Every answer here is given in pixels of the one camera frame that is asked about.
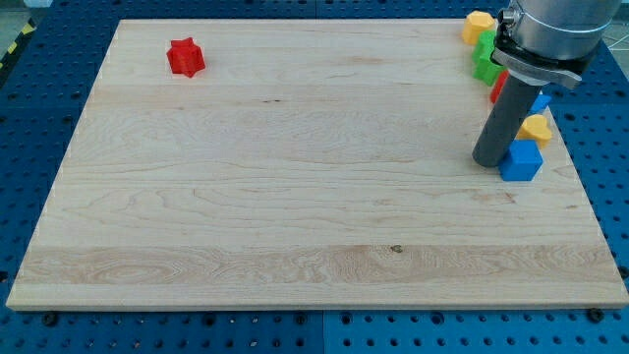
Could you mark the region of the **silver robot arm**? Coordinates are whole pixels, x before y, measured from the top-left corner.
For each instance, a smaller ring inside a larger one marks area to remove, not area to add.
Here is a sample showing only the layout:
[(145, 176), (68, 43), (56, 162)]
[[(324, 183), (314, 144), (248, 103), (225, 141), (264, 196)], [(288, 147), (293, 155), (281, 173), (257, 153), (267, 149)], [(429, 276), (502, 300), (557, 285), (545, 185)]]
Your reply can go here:
[(620, 0), (512, 0), (497, 14), (491, 60), (531, 86), (574, 89)]

